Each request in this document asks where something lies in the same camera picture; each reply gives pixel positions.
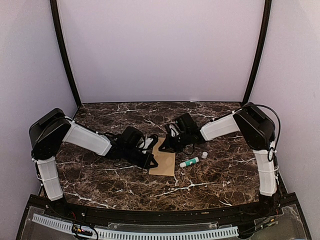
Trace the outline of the brown paper envelope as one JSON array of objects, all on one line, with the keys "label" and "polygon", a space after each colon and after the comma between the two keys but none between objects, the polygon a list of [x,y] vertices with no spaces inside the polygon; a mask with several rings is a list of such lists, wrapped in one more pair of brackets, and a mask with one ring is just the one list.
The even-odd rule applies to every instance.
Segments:
[{"label": "brown paper envelope", "polygon": [[151,168],[149,170],[149,174],[173,177],[175,175],[176,154],[159,151],[159,147],[164,142],[164,140],[164,137],[160,137],[158,139],[158,142],[152,149],[152,154],[154,155],[154,159],[158,163],[158,167]]}]

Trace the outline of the green glue stick white cap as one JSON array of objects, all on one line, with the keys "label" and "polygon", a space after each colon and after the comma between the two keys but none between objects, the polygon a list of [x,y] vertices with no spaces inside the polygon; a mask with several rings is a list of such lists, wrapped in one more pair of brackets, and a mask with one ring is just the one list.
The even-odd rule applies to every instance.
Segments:
[{"label": "green glue stick white cap", "polygon": [[191,159],[189,159],[189,160],[186,160],[186,161],[184,161],[184,162],[181,162],[181,163],[179,164],[179,166],[180,166],[181,168],[185,168],[185,167],[191,166],[191,165],[193,165],[193,164],[196,164],[196,163],[198,163],[198,162],[199,162],[199,158],[198,158],[198,157],[195,157],[195,158],[191,158]]}]

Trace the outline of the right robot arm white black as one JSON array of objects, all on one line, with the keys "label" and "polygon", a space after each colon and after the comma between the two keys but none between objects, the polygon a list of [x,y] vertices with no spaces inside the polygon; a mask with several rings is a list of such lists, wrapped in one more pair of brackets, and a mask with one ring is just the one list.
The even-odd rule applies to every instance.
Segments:
[{"label": "right robot arm white black", "polygon": [[259,193],[272,197],[278,189],[277,143],[280,125],[263,112],[262,104],[251,102],[244,106],[198,126],[189,113],[177,117],[165,125],[167,131],[161,152],[180,153],[188,145],[198,145],[231,133],[240,132],[252,149],[257,162]]}]

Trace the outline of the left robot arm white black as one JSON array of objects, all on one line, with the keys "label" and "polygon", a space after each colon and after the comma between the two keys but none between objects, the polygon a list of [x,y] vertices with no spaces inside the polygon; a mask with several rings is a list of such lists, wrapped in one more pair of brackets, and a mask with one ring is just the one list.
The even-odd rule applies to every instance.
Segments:
[{"label": "left robot arm white black", "polygon": [[51,210],[60,218],[67,218],[71,213],[70,206],[62,200],[64,191],[57,166],[62,147],[73,145],[108,160],[125,160],[145,170],[159,165],[152,153],[159,141],[156,134],[146,137],[133,126],[126,127],[122,133],[101,133],[76,122],[60,108],[52,109],[33,123],[28,134],[37,177],[46,197],[52,201]]}]

